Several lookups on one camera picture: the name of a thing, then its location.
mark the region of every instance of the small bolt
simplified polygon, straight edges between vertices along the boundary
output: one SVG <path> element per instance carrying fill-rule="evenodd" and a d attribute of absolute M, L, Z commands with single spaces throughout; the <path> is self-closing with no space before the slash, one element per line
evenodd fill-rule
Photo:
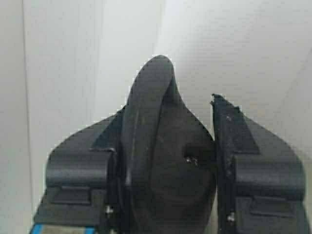
<path fill-rule="evenodd" d="M 110 214 L 114 213 L 114 210 L 113 210 L 112 207 L 106 206 L 106 211 L 105 212 L 106 212 L 107 215 L 110 215 Z"/>
<path fill-rule="evenodd" d="M 235 222 L 235 213 L 231 212 L 231 214 L 228 216 L 228 221 L 230 223 L 234 223 Z"/>
<path fill-rule="evenodd" d="M 195 163 L 195 166 L 198 166 L 198 160 L 197 160 L 197 158 L 193 158 L 193 162 Z"/>

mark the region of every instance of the blue tape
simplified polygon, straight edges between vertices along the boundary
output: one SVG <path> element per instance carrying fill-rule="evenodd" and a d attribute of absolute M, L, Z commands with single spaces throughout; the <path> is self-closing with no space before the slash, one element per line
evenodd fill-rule
<path fill-rule="evenodd" d="M 94 228 L 86 228 L 86 231 L 84 234 L 94 234 L 94 233 L 95 233 Z"/>
<path fill-rule="evenodd" d="M 42 224 L 36 224 L 31 234 L 40 234 L 42 230 Z"/>

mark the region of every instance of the metal screw head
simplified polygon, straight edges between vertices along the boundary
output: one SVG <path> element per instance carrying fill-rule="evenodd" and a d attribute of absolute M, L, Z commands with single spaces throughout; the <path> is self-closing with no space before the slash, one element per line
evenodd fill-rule
<path fill-rule="evenodd" d="M 114 210 L 112 207 L 110 206 L 106 206 L 106 210 L 105 210 L 106 214 L 110 215 L 112 213 L 114 213 Z"/>
<path fill-rule="evenodd" d="M 235 222 L 235 213 L 231 212 L 231 214 L 228 216 L 228 222 L 234 223 Z"/>

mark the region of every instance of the black rubber flap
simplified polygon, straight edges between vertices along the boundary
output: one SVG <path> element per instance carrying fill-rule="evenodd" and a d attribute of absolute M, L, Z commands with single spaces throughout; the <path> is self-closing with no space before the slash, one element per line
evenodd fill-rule
<path fill-rule="evenodd" d="M 125 106 L 121 143 L 134 219 L 131 230 L 202 233 L 215 179 L 209 171 L 187 164 L 184 152 L 196 146 L 213 154 L 213 140 L 181 100 L 166 57 L 153 58 L 139 72 Z"/>

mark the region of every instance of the black plastic part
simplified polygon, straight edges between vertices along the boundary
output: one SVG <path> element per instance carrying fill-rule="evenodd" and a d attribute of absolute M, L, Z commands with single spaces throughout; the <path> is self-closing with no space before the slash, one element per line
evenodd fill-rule
<path fill-rule="evenodd" d="M 280 138 L 214 95 L 220 234 L 308 234 L 301 161 Z"/>
<path fill-rule="evenodd" d="M 173 65 L 166 57 L 153 58 L 139 72 L 125 106 L 121 143 L 130 229 L 134 233 L 203 233 L 215 177 L 187 164 L 184 156 L 202 151 L 203 158 L 210 158 L 214 143 L 183 103 Z"/>
<path fill-rule="evenodd" d="M 90 191 L 90 203 L 73 204 L 64 203 L 63 200 L 58 204 L 56 196 L 60 193 L 60 188 L 48 188 L 44 194 L 42 202 L 34 217 L 35 223 L 69 225 L 82 227 L 96 227 L 100 224 L 105 203 L 104 190 Z M 66 199 L 73 198 L 75 191 L 70 193 Z"/>
<path fill-rule="evenodd" d="M 51 153 L 35 222 L 94 226 L 99 234 L 201 234 L 215 195 L 211 158 L 213 139 L 181 100 L 171 62 L 157 56 L 122 110 Z"/>

